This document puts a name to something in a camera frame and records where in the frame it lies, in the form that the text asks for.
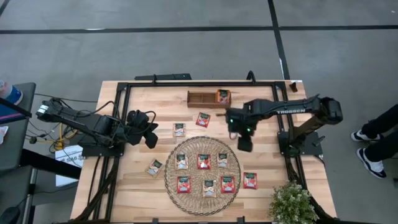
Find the small wooden tray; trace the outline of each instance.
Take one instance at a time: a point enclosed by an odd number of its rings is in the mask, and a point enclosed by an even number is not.
[[[229,108],[231,106],[231,95],[228,104],[217,102],[216,93],[189,92],[187,96],[189,108]]]

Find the potted plant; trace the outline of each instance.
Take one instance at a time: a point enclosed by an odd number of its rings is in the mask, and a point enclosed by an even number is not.
[[[296,182],[274,188],[269,216],[274,222],[283,224],[315,223],[318,219],[310,205],[311,194]]]

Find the black sneaker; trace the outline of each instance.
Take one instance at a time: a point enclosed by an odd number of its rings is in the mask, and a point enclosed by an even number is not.
[[[384,179],[387,177],[387,174],[384,172],[383,162],[371,162],[365,156],[365,148],[358,149],[356,151],[356,155],[363,162],[363,166],[375,177]]]
[[[354,133],[351,133],[351,139],[354,141],[372,141],[372,142],[377,142],[383,139],[383,135],[378,134],[376,138],[371,139],[367,137],[365,134],[362,134],[362,130],[356,131]]]

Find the round wicker tray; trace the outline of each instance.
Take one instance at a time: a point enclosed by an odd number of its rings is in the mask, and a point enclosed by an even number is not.
[[[228,154],[229,169],[217,166],[218,153]],[[176,170],[177,154],[185,154],[188,164],[187,170]],[[198,169],[198,154],[211,155],[211,169]],[[178,194],[177,177],[185,175],[192,179],[191,193]],[[220,177],[225,175],[235,177],[234,194],[221,193]],[[228,207],[234,200],[241,183],[241,168],[235,153],[229,146],[217,139],[199,136],[184,141],[170,153],[165,164],[164,178],[167,193],[178,208],[191,215],[212,215]],[[216,197],[203,197],[205,180],[216,180]]]

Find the wooden table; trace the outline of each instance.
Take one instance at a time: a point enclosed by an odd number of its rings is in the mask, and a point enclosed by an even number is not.
[[[117,84],[118,82],[114,81],[103,82],[97,107],[114,100]],[[297,88],[296,93],[293,93],[290,88],[287,89],[290,100],[306,98],[302,82],[297,83]],[[222,113],[223,109],[187,108],[188,90],[213,92],[217,89],[219,88],[187,86],[131,89],[128,111],[155,111],[157,113],[155,122],[159,124],[155,133],[159,140],[154,149],[149,149],[143,141],[136,146],[126,145],[119,165],[111,222],[151,222],[152,218],[159,218],[160,222],[235,222],[236,218],[241,216],[245,216],[248,222],[271,221],[267,211],[271,203],[270,195],[273,193],[273,186],[287,182],[285,161],[279,153],[277,142],[279,130],[277,118],[274,116],[259,122],[255,136],[252,138],[254,144],[252,153],[239,151],[237,140],[229,139],[224,118],[215,116],[216,113]],[[255,98],[273,99],[272,90],[268,86],[223,87],[223,89],[231,90],[233,102],[231,106],[236,108],[242,108],[244,102]],[[195,125],[199,112],[211,115],[208,128]],[[111,114],[112,106],[109,105],[99,113]],[[299,126],[310,117],[310,114],[294,114],[294,124]],[[173,138],[172,124],[176,122],[187,125],[185,138]],[[286,118],[284,122],[285,127],[288,126]],[[159,174],[154,179],[145,173],[145,168],[153,158],[166,162],[167,156],[177,144],[194,136],[211,136],[228,144],[239,159],[242,175],[243,172],[257,173],[259,188],[257,190],[243,189],[241,184],[234,202],[227,209],[207,217],[192,216],[177,208],[167,195],[163,174]],[[323,209],[335,217],[336,212],[323,164],[313,156],[302,156],[302,160],[309,191]],[[95,157],[90,157],[84,162],[71,218],[77,217],[86,207],[95,162]],[[96,172],[93,195],[100,179],[101,164],[102,159]],[[105,196],[101,203],[100,218],[104,217],[106,199]]]

